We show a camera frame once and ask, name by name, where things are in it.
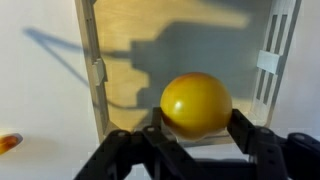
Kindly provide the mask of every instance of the white bracket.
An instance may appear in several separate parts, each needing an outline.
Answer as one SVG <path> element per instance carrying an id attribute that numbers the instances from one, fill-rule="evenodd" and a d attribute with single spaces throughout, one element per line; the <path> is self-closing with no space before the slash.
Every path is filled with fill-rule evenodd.
<path id="1" fill-rule="evenodd" d="M 101 82 L 106 79 L 105 65 L 102 59 L 97 59 L 92 65 L 94 83 L 96 86 L 100 86 Z"/>
<path id="2" fill-rule="evenodd" d="M 272 74 L 277 74 L 280 55 L 260 50 L 257 66 Z"/>

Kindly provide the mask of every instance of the orange object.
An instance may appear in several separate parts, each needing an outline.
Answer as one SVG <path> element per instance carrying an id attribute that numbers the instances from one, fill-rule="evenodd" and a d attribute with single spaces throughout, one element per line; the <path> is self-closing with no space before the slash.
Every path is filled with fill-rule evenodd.
<path id="1" fill-rule="evenodd" d="M 14 148 L 22 141 L 20 134 L 11 134 L 0 137 L 0 155 Z"/>
<path id="2" fill-rule="evenodd" d="M 165 88 L 160 103 L 164 123 L 177 136 L 199 140 L 225 128 L 232 102 L 223 84 L 205 73 L 188 73 Z"/>

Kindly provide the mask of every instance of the white wall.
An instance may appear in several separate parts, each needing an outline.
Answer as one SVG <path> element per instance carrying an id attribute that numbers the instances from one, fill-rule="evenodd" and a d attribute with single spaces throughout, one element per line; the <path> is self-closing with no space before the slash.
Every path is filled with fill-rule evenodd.
<path id="1" fill-rule="evenodd" d="M 83 52 L 61 43 L 81 45 L 75 2 L 1 0 L 0 22 L 0 135 L 24 137 L 0 179 L 72 179 L 98 144 Z"/>
<path id="2" fill-rule="evenodd" d="M 302 0 L 271 127 L 283 136 L 305 132 L 320 137 L 320 12 Z"/>

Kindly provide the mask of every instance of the yellow ball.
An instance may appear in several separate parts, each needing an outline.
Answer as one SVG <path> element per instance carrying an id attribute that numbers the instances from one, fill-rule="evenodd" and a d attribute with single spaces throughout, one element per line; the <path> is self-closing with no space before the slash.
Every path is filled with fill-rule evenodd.
<path id="1" fill-rule="evenodd" d="M 216 78 L 199 72 L 174 79 L 165 88 L 162 118 L 178 137 L 199 140 L 225 128 L 232 114 L 231 97 Z"/>

